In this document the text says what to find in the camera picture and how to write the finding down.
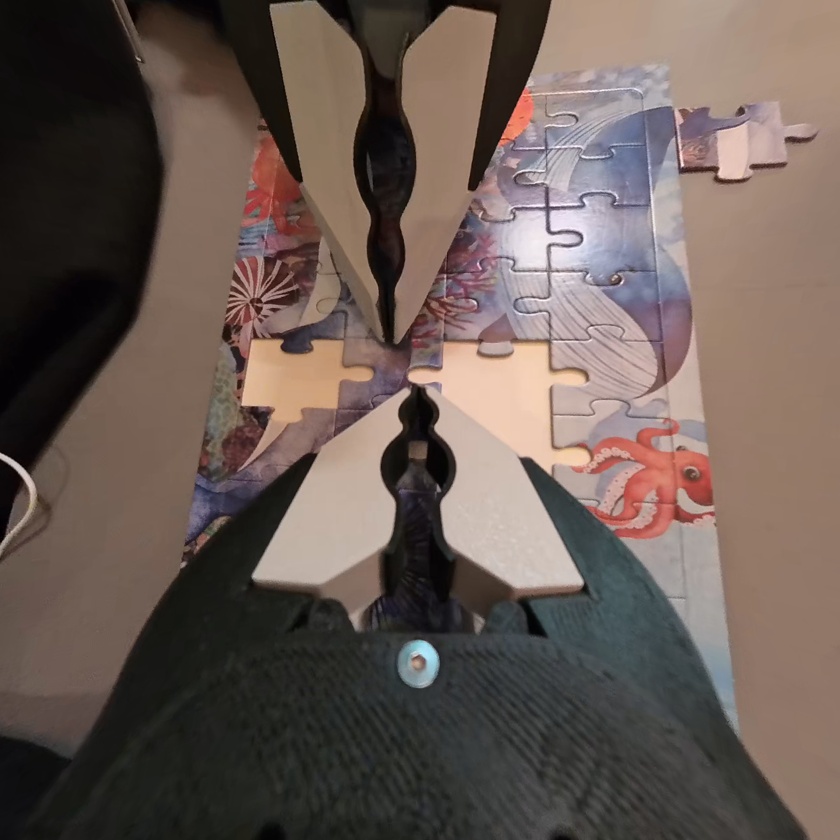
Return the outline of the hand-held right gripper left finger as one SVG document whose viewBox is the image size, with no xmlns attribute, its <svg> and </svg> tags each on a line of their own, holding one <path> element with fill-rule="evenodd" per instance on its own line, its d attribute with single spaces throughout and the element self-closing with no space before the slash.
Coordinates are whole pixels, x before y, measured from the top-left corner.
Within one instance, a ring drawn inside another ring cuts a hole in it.
<svg viewBox="0 0 840 840">
<path fill-rule="evenodd" d="M 261 589 L 333 600 L 362 627 L 408 565 L 396 488 L 408 467 L 405 388 L 322 446 L 252 573 Z"/>
</svg>

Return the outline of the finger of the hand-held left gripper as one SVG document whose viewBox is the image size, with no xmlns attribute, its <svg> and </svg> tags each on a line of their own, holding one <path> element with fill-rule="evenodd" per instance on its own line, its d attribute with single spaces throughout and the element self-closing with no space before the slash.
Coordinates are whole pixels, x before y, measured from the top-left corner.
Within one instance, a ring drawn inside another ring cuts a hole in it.
<svg viewBox="0 0 840 840">
<path fill-rule="evenodd" d="M 369 329 L 392 340 L 371 257 L 378 218 L 363 146 L 370 116 L 363 51 L 317 2 L 273 3 L 269 16 L 302 194 Z"/>
<path fill-rule="evenodd" d="M 415 174 L 400 219 L 404 245 L 394 290 L 394 341 L 421 310 L 466 215 L 490 52 L 493 12 L 451 6 L 406 47 L 398 78 Z"/>
</svg>

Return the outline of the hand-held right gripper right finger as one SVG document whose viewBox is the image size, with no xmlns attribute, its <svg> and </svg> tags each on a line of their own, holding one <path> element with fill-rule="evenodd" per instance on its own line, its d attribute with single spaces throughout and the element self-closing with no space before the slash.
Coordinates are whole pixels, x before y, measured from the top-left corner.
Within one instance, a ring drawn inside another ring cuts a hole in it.
<svg viewBox="0 0 840 840">
<path fill-rule="evenodd" d="M 439 517 L 455 555 L 450 594 L 487 619 L 499 603 L 581 592 L 583 576 L 520 457 L 442 393 L 420 393 L 447 459 Z"/>
</svg>

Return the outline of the assembled sea jigsaw puzzle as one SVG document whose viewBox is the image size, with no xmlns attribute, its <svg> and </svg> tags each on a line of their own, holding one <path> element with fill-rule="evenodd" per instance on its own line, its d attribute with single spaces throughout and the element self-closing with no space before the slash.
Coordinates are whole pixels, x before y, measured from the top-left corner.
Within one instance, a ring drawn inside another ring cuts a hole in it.
<svg viewBox="0 0 840 840">
<path fill-rule="evenodd" d="M 364 325 L 259 121 L 182 565 L 413 377 L 624 540 L 736 721 L 665 66 L 529 81 L 396 346 Z"/>
</svg>

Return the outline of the striped white purple puzzle piece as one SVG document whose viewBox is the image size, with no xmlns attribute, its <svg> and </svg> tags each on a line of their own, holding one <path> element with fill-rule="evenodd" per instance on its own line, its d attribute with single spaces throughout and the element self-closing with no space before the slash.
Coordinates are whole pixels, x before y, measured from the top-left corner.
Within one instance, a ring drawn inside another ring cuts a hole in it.
<svg viewBox="0 0 840 840">
<path fill-rule="evenodd" d="M 785 124 L 778 101 L 742 105 L 719 118 L 708 107 L 675 111 L 679 170 L 712 172 L 718 182 L 746 182 L 757 168 L 785 166 L 788 145 L 812 141 L 818 128 Z"/>
</svg>

